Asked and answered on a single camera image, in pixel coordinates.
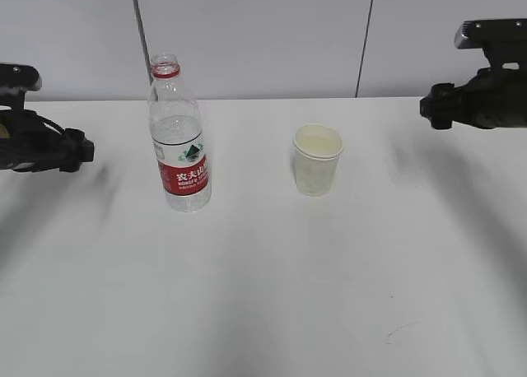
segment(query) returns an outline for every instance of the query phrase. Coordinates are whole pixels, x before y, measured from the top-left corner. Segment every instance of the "plastic bottle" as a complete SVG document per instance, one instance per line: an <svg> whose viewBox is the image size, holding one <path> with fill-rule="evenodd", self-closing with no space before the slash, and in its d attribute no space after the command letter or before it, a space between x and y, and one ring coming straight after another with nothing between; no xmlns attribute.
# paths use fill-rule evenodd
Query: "plastic bottle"
<svg viewBox="0 0 527 377"><path fill-rule="evenodd" d="M196 211L212 189L198 103L173 54L152 56L151 66L150 134L166 201L176 211Z"/></svg>

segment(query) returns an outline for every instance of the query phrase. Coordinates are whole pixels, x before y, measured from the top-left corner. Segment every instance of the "cup rim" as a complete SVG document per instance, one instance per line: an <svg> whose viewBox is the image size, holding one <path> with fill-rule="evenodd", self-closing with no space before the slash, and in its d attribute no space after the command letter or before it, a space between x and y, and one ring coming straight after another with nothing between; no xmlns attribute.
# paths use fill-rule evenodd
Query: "cup rim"
<svg viewBox="0 0 527 377"><path fill-rule="evenodd" d="M304 151L302 148L300 148L300 146L296 142L296 136L298 135L300 130L302 130L303 128L311 127L311 126L316 126L316 127L319 127L319 128L325 128L327 130L330 130L331 132L334 132L338 136L338 139L340 140L340 149L336 153L331 154L331 155L315 155L315 154L309 153L307 151ZM334 128L331 128L330 126L326 126L325 124L321 124L321 123L307 123L307 124L304 124L303 126L300 126L295 131L295 136L293 137L293 145L295 146L295 149L298 152L300 152L302 155L304 155L305 157L309 157L310 159L313 159L315 161L331 161L332 159L338 158L340 156L340 154L343 153L343 150L344 150L343 138L338 133L338 131L335 130Z"/></svg>

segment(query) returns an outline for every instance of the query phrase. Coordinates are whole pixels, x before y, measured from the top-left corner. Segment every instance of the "table surface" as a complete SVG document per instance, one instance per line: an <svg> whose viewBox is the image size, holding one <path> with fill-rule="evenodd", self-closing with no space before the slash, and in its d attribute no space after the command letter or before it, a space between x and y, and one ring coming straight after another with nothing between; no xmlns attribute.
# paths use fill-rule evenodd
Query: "table surface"
<svg viewBox="0 0 527 377"><path fill-rule="evenodd" d="M170 210L140 101L28 104L76 174L0 173L2 377L525 376L527 130L418 99L203 101L212 199ZM322 198L291 138L345 150Z"/></svg>

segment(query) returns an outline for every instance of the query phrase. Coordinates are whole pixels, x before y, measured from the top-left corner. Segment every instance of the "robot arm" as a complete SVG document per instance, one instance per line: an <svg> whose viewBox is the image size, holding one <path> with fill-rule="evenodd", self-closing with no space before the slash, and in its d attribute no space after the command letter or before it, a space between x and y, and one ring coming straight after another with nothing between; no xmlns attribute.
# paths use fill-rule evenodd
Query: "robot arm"
<svg viewBox="0 0 527 377"><path fill-rule="evenodd" d="M434 85L421 100L421 116L436 129L453 122L476 128L527 128L527 19L466 21L458 49L481 48L490 67L464 86ZM508 68L515 63L516 69Z"/></svg>
<svg viewBox="0 0 527 377"><path fill-rule="evenodd" d="M41 85L35 68L0 63L0 105L9 108L0 110L0 170L74 172L93 161L94 144L82 131L24 109L26 92Z"/></svg>

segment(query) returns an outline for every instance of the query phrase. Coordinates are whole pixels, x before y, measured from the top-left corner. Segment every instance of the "white paper cup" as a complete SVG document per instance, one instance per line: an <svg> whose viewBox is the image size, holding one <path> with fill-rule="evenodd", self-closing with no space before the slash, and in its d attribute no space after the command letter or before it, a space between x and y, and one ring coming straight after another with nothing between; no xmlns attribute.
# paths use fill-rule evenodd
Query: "white paper cup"
<svg viewBox="0 0 527 377"><path fill-rule="evenodd" d="M296 187L308 196L322 196L331 189L338 158L343 151L340 135L322 124L307 124L296 130Z"/></svg>

